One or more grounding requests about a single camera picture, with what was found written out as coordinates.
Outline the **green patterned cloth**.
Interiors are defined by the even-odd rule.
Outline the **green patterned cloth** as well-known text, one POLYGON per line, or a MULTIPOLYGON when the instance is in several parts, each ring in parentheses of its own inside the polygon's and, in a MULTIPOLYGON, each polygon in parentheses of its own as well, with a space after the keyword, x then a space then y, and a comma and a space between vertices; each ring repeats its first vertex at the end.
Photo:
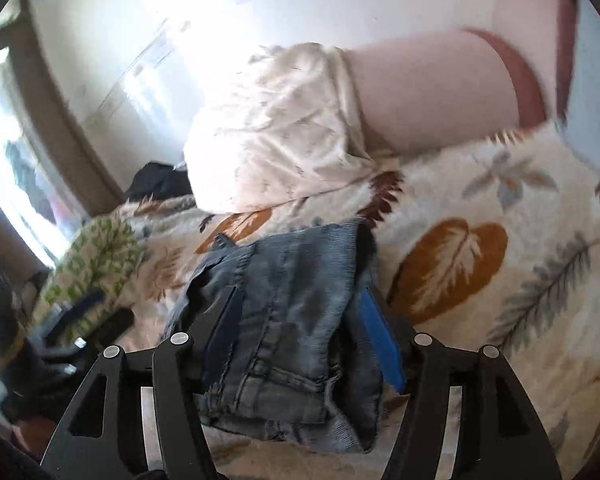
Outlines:
POLYGON ((46 280, 31 323, 45 321, 55 304, 78 300, 89 289, 99 288, 105 294, 104 303, 69 325, 76 333, 90 330, 114 312, 122 289, 139 262, 140 245, 129 222, 109 216, 87 222, 46 280))

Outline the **cream leaf print blanket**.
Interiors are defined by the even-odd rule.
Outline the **cream leaf print blanket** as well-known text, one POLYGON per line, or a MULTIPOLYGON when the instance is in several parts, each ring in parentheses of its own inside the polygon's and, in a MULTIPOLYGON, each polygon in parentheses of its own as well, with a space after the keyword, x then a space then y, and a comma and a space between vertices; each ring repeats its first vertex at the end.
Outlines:
POLYGON ((444 344, 501 350, 574 478, 600 449, 600 176, 554 122, 253 214, 188 197, 120 206, 140 248, 119 298, 135 314, 123 347, 158 341, 215 235, 249 244, 354 217, 373 228, 388 303, 444 344))

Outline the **pink padded headboard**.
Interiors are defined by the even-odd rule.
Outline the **pink padded headboard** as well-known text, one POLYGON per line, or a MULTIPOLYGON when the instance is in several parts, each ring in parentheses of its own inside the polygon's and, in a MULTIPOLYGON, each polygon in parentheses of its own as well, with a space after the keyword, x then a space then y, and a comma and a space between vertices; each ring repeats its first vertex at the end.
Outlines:
POLYGON ((493 30, 538 77, 547 115, 566 114, 573 70, 578 0, 498 0, 493 30))

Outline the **black garment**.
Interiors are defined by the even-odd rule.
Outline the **black garment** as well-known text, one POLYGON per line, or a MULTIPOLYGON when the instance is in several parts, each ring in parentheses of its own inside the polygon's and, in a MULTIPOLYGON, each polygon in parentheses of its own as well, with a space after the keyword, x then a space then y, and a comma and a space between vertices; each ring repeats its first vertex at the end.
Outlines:
POLYGON ((137 171, 124 192, 127 202, 170 200, 192 194, 187 172, 161 162, 148 162, 137 171))

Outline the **white floral pillow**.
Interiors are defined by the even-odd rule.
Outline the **white floral pillow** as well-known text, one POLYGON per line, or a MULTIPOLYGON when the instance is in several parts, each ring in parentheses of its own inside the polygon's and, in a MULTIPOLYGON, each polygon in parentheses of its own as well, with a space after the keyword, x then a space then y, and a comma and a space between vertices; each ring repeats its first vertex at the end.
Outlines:
POLYGON ((210 214, 338 190, 376 168, 343 50, 313 42, 250 61, 200 114, 183 155, 210 214))

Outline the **grey quilted pillow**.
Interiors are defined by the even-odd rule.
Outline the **grey quilted pillow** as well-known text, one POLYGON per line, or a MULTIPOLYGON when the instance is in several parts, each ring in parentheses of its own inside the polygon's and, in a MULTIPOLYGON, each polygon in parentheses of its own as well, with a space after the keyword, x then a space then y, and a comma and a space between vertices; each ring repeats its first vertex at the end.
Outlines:
POLYGON ((572 78, 562 133, 573 149, 600 170, 600 14, 579 0, 572 78))

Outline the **pink bolster cushion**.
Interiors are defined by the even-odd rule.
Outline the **pink bolster cushion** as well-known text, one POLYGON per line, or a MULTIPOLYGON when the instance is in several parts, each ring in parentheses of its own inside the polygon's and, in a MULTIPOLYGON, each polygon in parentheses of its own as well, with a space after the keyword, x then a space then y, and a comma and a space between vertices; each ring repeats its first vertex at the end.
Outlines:
POLYGON ((389 39, 344 58, 370 150, 416 155, 546 119, 535 72, 492 32, 389 39))

